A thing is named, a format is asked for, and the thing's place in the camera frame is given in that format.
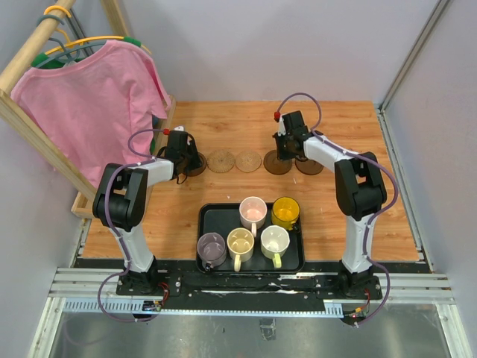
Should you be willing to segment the dark wooden coaster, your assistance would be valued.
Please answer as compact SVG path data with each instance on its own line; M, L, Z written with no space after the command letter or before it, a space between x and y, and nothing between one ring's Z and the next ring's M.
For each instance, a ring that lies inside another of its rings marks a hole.
M294 163L297 170L305 175L318 175L324 169L323 165L319 162L306 158L297 158Z
M186 166L185 174L188 177L196 177L204 172L207 167L206 157L198 152L197 158L192 158Z
M265 169L272 175L284 175L291 170L292 160L280 160L277 150L269 151L263 159Z

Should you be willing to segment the woven rattan coaster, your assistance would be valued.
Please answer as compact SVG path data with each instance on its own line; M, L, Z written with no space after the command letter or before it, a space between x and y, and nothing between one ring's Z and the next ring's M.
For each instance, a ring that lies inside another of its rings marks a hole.
M235 156L230 151L221 149L213 151L207 157L207 166L215 173L225 173L234 167L235 161Z
M242 151L236 155L236 167L241 172L254 172L261 164L262 158L255 151Z

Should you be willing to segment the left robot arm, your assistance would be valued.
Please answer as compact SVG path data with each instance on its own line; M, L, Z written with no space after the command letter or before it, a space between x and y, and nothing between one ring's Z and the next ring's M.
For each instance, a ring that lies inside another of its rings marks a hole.
M139 161L107 164L92 205L94 217L109 228L123 255L124 271L119 274L118 289L123 294L151 295L159 288L157 260L142 229L148 189L173 179L180 184L181 175L199 175L206 167L195 138L182 128L160 131L168 139L157 156L137 151L133 141L148 132L153 130L140 130L127 141Z

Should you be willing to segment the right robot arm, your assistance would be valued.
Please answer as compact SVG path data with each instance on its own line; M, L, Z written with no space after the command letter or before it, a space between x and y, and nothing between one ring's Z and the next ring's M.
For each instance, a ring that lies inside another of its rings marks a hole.
M358 154L311 131L302 113L274 114L278 130L273 135L277 159L314 160L335 176L335 196L346 217L346 246L340 260L338 291L345 298L357 298L369 292L369 298L381 299L379 280L373 274L368 252L373 240L374 217L387 201L387 192L376 157Z

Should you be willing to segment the yellow transparent cup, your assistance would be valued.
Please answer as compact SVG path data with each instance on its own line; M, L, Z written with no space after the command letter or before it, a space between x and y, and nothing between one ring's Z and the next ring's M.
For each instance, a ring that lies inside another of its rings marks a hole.
M281 197L275 200L271 210L271 222L288 231L298 230L300 205L290 197Z

